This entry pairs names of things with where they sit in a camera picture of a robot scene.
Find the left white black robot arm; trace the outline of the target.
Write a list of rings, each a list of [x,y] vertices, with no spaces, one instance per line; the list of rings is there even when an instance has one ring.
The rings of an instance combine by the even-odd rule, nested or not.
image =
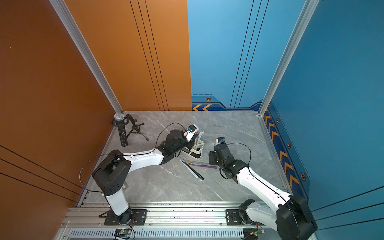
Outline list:
[[[131,223],[133,213],[123,193],[123,184],[127,175],[135,170],[159,166],[168,163],[184,148],[192,149],[199,128],[190,125],[185,131],[172,130],[165,141],[153,150],[123,154],[119,150],[112,151],[93,171],[92,177],[111,210],[109,213],[121,225]]]

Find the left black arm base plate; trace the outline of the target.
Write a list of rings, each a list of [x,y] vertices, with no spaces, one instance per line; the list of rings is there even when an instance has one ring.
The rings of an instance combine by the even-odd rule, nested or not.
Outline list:
[[[147,218],[145,209],[128,209],[122,215],[117,216],[112,210],[105,215],[105,226],[144,226]]]

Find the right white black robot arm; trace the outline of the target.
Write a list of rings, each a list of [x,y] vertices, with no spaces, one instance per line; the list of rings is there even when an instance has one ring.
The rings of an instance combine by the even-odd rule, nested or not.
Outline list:
[[[249,199],[239,206],[243,224],[262,223],[275,230],[283,240],[308,240],[318,225],[307,201],[301,195],[291,195],[260,177],[249,164],[237,160],[230,152],[225,138],[219,137],[213,151],[209,152],[209,163],[218,166],[220,174],[247,188],[266,205]]]

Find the grey white toothbrush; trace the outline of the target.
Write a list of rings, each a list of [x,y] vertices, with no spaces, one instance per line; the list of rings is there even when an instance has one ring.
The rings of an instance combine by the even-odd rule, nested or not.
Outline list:
[[[196,178],[199,179],[198,175],[182,160],[180,160],[182,164],[187,168],[187,170]]]

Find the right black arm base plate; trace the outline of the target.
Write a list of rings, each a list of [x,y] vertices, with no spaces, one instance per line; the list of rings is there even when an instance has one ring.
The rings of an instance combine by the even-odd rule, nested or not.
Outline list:
[[[228,226],[246,226],[249,224],[247,222],[246,212],[239,209],[227,209],[226,212],[226,221]]]

